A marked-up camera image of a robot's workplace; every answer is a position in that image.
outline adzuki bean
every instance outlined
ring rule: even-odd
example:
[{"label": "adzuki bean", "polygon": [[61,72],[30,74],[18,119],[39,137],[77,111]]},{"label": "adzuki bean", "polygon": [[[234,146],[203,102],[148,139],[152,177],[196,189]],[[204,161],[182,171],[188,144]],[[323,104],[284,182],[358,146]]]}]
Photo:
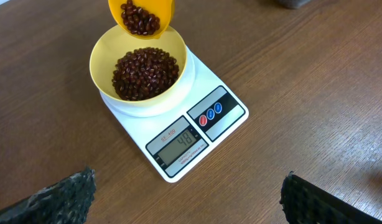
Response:
[{"label": "adzuki bean", "polygon": [[112,79],[122,100],[146,100],[170,88],[179,78],[176,59],[162,49],[147,47],[118,59]]},{"label": "adzuki bean", "polygon": [[137,35],[152,35],[159,30],[160,19],[149,14],[147,10],[137,7],[132,0],[128,0],[126,4],[121,5],[123,24],[128,28],[130,33]]}]

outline brown wooden surface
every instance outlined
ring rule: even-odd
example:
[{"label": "brown wooden surface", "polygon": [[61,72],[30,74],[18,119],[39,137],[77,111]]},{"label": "brown wooden surface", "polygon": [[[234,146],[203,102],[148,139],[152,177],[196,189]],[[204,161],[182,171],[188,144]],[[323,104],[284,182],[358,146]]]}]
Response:
[{"label": "brown wooden surface", "polygon": [[382,0],[177,1],[172,26],[250,110],[165,182],[88,74],[106,1],[0,6],[0,208],[89,165],[87,223],[286,223],[290,171],[382,220]]}]

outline yellow bowl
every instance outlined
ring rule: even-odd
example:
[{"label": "yellow bowl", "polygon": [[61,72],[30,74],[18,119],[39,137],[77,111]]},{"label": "yellow bowl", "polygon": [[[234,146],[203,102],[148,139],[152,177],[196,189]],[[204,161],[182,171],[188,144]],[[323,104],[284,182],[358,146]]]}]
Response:
[{"label": "yellow bowl", "polygon": [[112,16],[114,17],[116,23],[122,27],[129,35],[132,35],[138,39],[148,40],[148,39],[158,39],[168,28],[170,21],[172,20],[174,14],[174,0],[133,0],[135,6],[142,7],[149,13],[155,14],[159,17],[160,28],[155,31],[153,35],[133,35],[130,33],[128,28],[123,24],[121,5],[125,4],[126,0],[108,0],[109,9],[111,10]]},{"label": "yellow bowl", "polygon": [[[113,72],[116,70],[115,65],[119,58],[126,55],[126,52],[132,52],[134,49],[144,47],[160,48],[176,58],[177,65],[179,66],[179,78],[169,89],[153,98],[140,101],[122,100],[112,86]],[[187,47],[180,34],[170,26],[161,35],[160,39],[150,40],[135,38],[123,31],[120,26],[114,26],[97,41],[91,52],[89,66],[94,84],[106,96],[114,99],[116,103],[144,107],[159,103],[168,98],[169,95],[174,94],[171,90],[182,78],[186,64]]]}]

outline kitchen scale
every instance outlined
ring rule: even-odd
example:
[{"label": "kitchen scale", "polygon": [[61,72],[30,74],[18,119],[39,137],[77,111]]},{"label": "kitchen scale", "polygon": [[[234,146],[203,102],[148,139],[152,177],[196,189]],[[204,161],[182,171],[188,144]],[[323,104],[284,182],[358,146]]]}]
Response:
[{"label": "kitchen scale", "polygon": [[216,148],[249,111],[189,49],[176,94],[148,108],[123,108],[101,93],[107,107],[160,175],[173,183]]}]

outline red button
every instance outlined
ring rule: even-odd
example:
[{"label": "red button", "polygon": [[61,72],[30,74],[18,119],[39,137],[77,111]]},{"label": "red button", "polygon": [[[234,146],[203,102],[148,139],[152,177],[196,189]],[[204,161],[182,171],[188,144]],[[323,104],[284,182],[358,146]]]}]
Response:
[{"label": "red button", "polygon": [[199,125],[201,125],[202,127],[205,126],[206,124],[208,123],[208,119],[205,115],[201,115],[199,117]]}]

